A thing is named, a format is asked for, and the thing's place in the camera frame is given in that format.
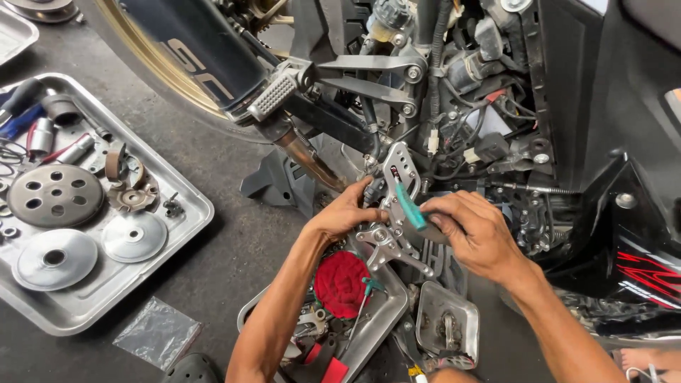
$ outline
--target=red graphic decal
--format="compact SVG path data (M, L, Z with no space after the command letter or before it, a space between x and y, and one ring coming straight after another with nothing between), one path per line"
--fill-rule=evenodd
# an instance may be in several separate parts
M649 288L671 297L675 301L681 301L681 275L679 273L668 269L649 258L632 256L631 254L622 253L621 251L618 251L618 254L620 255L617 257L619 260L638 263L638 265L636 265L638 267L618 264L618 269L625 275L641 282ZM667 306L661 302L657 303L665 307Z

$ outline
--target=black fairing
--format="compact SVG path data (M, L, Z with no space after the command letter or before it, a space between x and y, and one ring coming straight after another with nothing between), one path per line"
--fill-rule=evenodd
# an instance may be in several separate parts
M657 330L681 328L681 124L665 100L681 87L681 53L663 40L680 35L681 15L651 15L677 2L637 13L611 0L601 17L576 0L539 1L556 175L583 192L568 243L539 263L568 291L671 310L647 321ZM636 205L618 206L620 194Z

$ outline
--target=plastic bag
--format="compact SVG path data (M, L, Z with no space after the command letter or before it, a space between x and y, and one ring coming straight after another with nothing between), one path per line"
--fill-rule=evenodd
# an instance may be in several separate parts
M154 296L113 344L165 371L200 331L199 322Z

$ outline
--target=gold wheel rim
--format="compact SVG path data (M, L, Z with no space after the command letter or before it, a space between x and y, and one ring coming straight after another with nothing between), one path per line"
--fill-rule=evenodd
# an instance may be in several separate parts
M126 17L115 0L96 0L95 2L116 34L156 77L192 104L217 117L227 119L218 106L168 56L160 44L150 40L132 20Z

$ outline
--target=black rubber part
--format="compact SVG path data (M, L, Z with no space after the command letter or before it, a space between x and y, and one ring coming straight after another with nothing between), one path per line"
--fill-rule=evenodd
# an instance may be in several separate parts
M210 359L199 352L186 355L180 359L168 372L161 383L220 383Z

